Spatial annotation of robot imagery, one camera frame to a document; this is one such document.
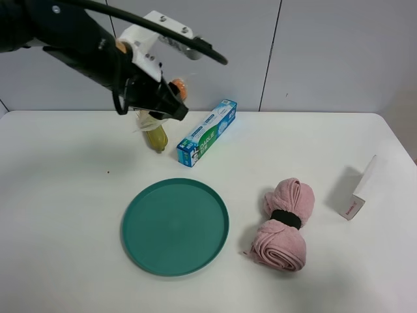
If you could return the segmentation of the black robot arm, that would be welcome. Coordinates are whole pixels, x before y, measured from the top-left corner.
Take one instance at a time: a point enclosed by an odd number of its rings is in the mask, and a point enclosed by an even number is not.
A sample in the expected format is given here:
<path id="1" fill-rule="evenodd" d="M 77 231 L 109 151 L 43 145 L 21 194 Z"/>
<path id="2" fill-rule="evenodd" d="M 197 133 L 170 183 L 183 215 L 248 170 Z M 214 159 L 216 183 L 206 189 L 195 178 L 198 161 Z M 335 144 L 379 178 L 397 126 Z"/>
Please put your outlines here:
<path id="1" fill-rule="evenodd" d="M 84 9 L 57 1 L 2 1 L 1 52 L 41 46 L 80 74 L 111 91 L 119 115 L 130 108 L 157 120 L 183 120 L 180 91 L 138 39 L 115 38 Z"/>

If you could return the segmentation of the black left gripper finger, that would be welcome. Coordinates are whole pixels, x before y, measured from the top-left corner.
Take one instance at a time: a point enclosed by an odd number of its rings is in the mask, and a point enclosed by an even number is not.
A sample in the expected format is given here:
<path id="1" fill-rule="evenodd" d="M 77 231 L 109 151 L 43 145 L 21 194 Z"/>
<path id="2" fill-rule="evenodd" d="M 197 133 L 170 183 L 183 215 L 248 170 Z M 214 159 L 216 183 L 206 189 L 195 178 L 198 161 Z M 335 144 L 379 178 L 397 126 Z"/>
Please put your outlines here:
<path id="1" fill-rule="evenodd" d="M 148 98 L 150 115 L 157 120 L 174 119 L 181 121 L 188 113 L 188 108 L 183 103 L 181 97 L 169 96 Z"/>

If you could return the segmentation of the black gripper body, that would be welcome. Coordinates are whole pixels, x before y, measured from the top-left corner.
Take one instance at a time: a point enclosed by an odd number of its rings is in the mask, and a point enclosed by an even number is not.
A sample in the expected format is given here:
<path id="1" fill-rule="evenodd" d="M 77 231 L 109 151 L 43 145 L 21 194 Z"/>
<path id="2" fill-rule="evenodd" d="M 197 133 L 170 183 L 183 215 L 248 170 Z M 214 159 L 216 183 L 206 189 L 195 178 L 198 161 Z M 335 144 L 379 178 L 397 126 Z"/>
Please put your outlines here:
<path id="1" fill-rule="evenodd" d="M 152 96 L 176 96 L 169 84 L 162 78 L 155 81 L 144 72 L 126 72 L 122 67 L 115 69 L 112 98 L 118 114 L 127 114 L 130 108 L 150 111 L 148 98 Z"/>

